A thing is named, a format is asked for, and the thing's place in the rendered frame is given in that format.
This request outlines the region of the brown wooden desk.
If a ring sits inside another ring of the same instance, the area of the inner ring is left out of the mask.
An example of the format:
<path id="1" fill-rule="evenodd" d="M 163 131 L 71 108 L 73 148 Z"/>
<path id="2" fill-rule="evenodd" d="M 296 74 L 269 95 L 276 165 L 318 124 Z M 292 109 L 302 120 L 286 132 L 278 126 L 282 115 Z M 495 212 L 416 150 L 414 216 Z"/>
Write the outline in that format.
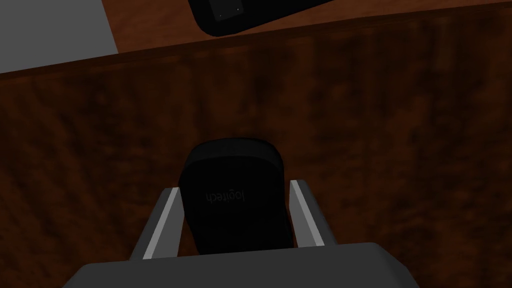
<path id="1" fill-rule="evenodd" d="M 129 258 L 189 151 L 273 143 L 340 244 L 421 288 L 512 288 L 512 1 L 0 75 L 0 288 Z"/>

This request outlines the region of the black flat device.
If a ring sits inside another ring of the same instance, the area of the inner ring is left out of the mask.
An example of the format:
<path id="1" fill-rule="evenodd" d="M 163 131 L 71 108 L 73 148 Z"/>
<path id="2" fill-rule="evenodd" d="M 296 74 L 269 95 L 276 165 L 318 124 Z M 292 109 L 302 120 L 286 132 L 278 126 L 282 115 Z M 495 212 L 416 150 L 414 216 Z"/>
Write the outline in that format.
<path id="1" fill-rule="evenodd" d="M 333 0 L 188 0 L 193 18 L 212 37 L 234 35 Z"/>

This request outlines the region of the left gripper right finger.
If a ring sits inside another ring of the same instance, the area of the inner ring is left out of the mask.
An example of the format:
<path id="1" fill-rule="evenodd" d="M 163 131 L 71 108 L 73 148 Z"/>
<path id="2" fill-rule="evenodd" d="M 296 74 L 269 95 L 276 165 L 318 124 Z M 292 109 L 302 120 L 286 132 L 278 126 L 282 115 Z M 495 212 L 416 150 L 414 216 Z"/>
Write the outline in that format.
<path id="1" fill-rule="evenodd" d="M 338 244 L 305 180 L 290 181 L 288 207 L 299 248 Z"/>

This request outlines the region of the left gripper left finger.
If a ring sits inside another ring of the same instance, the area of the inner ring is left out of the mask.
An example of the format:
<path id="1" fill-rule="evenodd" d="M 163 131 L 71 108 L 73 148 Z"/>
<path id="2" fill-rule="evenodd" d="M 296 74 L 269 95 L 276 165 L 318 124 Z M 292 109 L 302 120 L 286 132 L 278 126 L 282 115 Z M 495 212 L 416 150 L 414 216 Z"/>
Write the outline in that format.
<path id="1" fill-rule="evenodd" d="M 180 189 L 164 189 L 129 259 L 175 258 L 179 251 L 184 219 Z"/>

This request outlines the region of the black computer mouse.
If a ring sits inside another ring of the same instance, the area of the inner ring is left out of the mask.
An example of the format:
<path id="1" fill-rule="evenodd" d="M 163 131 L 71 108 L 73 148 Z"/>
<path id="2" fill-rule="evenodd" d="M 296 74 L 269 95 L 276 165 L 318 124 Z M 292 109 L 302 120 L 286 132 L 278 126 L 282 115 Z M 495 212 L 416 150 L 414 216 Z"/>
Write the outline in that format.
<path id="1" fill-rule="evenodd" d="M 194 147 L 178 181 L 200 255 L 290 249 L 284 163 L 271 143 L 246 137 Z"/>

